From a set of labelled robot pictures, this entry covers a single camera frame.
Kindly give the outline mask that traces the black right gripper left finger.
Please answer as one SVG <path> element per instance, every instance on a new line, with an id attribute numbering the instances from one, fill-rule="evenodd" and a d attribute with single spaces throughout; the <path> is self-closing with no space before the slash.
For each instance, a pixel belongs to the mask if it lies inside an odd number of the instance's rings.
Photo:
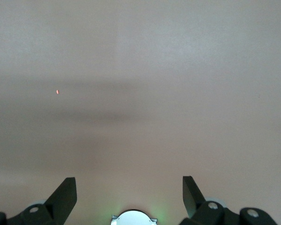
<path id="1" fill-rule="evenodd" d="M 11 218 L 0 212 L 0 225 L 63 225 L 76 202 L 76 180 L 65 178 L 44 203 L 33 204 Z"/>

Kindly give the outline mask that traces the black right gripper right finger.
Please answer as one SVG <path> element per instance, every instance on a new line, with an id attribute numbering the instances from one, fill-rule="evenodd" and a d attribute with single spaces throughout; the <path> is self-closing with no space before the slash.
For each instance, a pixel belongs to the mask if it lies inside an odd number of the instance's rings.
<path id="1" fill-rule="evenodd" d="M 183 177 L 183 202 L 188 217 L 182 225 L 275 225 L 274 219 L 258 208 L 242 208 L 238 214 L 213 200 L 206 200 L 192 176 Z"/>

